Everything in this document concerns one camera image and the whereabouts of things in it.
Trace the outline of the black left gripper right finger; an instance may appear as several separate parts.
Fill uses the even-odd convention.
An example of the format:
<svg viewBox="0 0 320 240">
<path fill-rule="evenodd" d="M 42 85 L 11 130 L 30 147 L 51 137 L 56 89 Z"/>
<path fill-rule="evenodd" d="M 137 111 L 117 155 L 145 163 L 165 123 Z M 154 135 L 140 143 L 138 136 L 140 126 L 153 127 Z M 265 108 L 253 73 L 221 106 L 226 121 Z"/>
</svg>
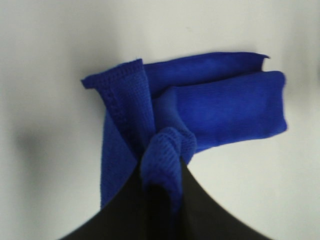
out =
<svg viewBox="0 0 320 240">
<path fill-rule="evenodd" d="M 269 240 L 220 206 L 201 187 L 180 160 L 182 199 L 176 227 L 177 240 Z"/>
</svg>

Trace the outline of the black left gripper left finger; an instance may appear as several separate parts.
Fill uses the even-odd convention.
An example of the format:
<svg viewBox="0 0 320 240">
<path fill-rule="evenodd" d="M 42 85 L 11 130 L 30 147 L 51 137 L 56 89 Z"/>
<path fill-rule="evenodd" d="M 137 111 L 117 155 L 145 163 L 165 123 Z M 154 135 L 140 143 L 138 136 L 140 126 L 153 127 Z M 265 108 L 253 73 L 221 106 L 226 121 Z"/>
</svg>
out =
<svg viewBox="0 0 320 240">
<path fill-rule="evenodd" d="M 120 191 L 95 216 L 63 240 L 146 240 L 147 204 L 135 167 Z"/>
</svg>

